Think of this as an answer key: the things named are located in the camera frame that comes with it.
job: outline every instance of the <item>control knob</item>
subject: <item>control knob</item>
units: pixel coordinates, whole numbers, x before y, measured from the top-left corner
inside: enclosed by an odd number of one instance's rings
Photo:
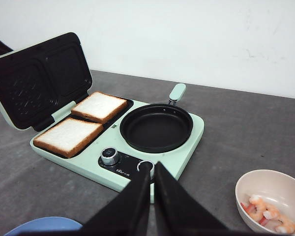
[[[139,164],[137,165],[137,171],[140,171],[140,168],[142,166],[146,166],[149,169],[149,176],[150,179],[152,180],[154,178],[154,163],[151,161],[140,161]]]
[[[112,166],[119,162],[120,156],[114,147],[107,147],[102,150],[100,158],[102,159],[104,165]]]

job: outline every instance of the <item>toast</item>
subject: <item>toast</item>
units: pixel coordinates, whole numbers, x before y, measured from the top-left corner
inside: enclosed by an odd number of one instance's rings
[[[125,99],[96,91],[73,107],[71,113],[105,124],[127,105]]]
[[[102,130],[102,124],[67,118],[34,138],[33,143],[39,148],[71,158]]]

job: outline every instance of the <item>pan handle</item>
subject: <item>pan handle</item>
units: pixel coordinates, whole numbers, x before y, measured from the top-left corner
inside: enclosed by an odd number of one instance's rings
[[[185,84],[176,84],[173,88],[172,92],[169,94],[169,102],[173,102],[173,105],[176,105],[176,103],[181,99],[183,94],[186,91],[186,85]]]

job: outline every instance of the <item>control panel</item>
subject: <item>control panel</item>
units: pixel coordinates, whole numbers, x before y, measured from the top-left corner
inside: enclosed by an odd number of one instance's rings
[[[140,171],[142,166],[146,166],[150,170],[150,179],[151,182],[153,182],[153,162],[144,161],[122,153],[117,151],[114,147],[107,147],[101,151],[100,157],[98,158],[98,164],[100,167],[128,179],[132,179],[132,177]]]

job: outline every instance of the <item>blue plate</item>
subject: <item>blue plate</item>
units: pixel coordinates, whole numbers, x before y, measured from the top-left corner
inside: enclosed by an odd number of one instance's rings
[[[79,230],[82,225],[79,222],[65,217],[50,216],[38,218],[27,223],[24,223],[4,236],[16,236],[19,233],[25,232],[50,232],[50,231],[69,231]]]

